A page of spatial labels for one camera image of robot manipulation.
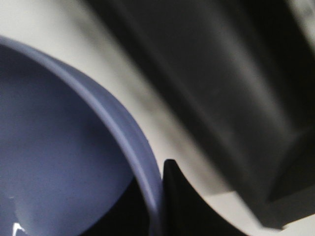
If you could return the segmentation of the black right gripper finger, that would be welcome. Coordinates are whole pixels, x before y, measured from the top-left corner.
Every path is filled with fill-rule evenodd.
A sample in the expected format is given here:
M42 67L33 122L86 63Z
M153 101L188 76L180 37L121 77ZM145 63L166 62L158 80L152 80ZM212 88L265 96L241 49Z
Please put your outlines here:
M173 159L164 162L163 187L170 236L245 235L201 198Z

